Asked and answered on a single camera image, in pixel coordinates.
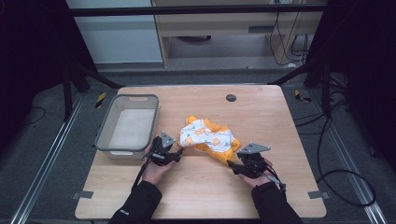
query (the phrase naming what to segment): black horizontal bar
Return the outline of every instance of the black horizontal bar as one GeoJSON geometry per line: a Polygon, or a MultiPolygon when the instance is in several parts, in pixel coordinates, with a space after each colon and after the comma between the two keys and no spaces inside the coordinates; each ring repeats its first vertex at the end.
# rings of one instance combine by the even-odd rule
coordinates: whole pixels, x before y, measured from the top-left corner
{"type": "Polygon", "coordinates": [[[49,13],[73,17],[93,16],[137,16],[170,14],[251,13],[251,12],[312,12],[324,11],[327,4],[285,4],[285,5],[231,5],[231,6],[187,6],[187,7],[113,7],[72,8],[52,10],[49,13]]]}

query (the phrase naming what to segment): black jacket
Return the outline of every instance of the black jacket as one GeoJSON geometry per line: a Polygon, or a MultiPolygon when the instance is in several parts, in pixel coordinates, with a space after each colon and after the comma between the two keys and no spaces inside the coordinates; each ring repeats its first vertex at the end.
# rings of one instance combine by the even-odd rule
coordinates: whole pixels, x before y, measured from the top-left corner
{"type": "MultiPolygon", "coordinates": [[[[251,197],[264,224],[303,223],[291,206],[286,202],[273,182],[257,186],[251,191],[251,197]]],[[[152,214],[160,203],[162,194],[152,184],[142,181],[132,189],[125,204],[110,219],[109,224],[150,223],[152,214]]]]}

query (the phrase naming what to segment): person's arm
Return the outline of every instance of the person's arm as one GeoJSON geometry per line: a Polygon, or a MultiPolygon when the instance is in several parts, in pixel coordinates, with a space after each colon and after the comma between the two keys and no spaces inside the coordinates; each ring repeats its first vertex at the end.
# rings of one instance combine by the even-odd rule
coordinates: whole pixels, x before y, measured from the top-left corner
{"type": "Polygon", "coordinates": [[[251,188],[251,197],[260,216],[262,224],[302,224],[303,222],[283,197],[277,185],[267,176],[268,171],[256,179],[245,175],[239,177],[251,188]]]}
{"type": "MultiPolygon", "coordinates": [[[[146,153],[149,152],[149,148],[150,146],[146,148],[146,153]]],[[[158,166],[154,162],[150,162],[142,174],[142,181],[132,188],[125,204],[114,213],[108,223],[150,223],[151,217],[163,197],[156,186],[174,164],[175,162],[172,161],[165,166],[158,166]]]]}

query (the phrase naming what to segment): orange and white cloth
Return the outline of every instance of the orange and white cloth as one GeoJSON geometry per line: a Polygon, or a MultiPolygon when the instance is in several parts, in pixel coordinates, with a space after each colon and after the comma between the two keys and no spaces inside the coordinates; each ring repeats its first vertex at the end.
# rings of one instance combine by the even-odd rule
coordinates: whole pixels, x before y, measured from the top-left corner
{"type": "Polygon", "coordinates": [[[241,143],[233,137],[227,126],[212,123],[208,119],[198,119],[195,116],[189,116],[187,124],[180,131],[179,144],[182,147],[194,146],[226,165],[228,165],[227,161],[235,162],[234,152],[241,143]]]}

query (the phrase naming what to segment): table top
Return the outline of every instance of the table top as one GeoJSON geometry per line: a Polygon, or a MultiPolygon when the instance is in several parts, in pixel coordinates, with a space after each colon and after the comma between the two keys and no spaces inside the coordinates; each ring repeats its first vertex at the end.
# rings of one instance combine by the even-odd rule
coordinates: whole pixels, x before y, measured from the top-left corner
{"type": "MultiPolygon", "coordinates": [[[[209,119],[227,125],[241,147],[256,143],[271,148],[262,155],[273,163],[279,178],[287,185],[288,202],[300,217],[324,217],[321,198],[310,199],[317,191],[300,138],[282,90],[271,85],[149,86],[127,87],[119,94],[155,94],[159,97],[156,134],[165,131],[179,139],[186,118],[209,119]],[[236,101],[228,102],[233,94],[236,101]]],[[[174,144],[171,151],[179,149],[174,144]]],[[[76,217],[111,218],[131,191],[141,161],[110,159],[97,151],[76,217]]],[[[156,218],[257,218],[251,189],[222,162],[202,151],[187,147],[181,161],[158,186],[163,198],[156,218]]]]}

